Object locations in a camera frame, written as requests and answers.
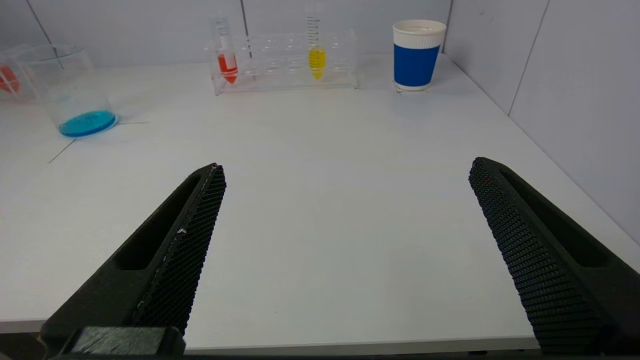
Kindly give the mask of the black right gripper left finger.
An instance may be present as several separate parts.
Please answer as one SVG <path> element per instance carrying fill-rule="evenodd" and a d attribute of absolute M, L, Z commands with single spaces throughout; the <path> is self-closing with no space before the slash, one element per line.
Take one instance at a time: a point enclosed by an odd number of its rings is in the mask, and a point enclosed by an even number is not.
<path fill-rule="evenodd" d="M 226 187 L 215 162 L 176 187 L 41 326 L 46 356 L 182 356 Z"/>

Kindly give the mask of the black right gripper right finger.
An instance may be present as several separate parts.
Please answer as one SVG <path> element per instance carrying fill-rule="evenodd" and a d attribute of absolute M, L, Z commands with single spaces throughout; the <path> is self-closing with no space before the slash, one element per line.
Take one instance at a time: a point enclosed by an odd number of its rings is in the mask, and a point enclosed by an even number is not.
<path fill-rule="evenodd" d="M 640 276 L 500 162 L 473 160 L 471 189 L 546 355 L 640 351 Z"/>

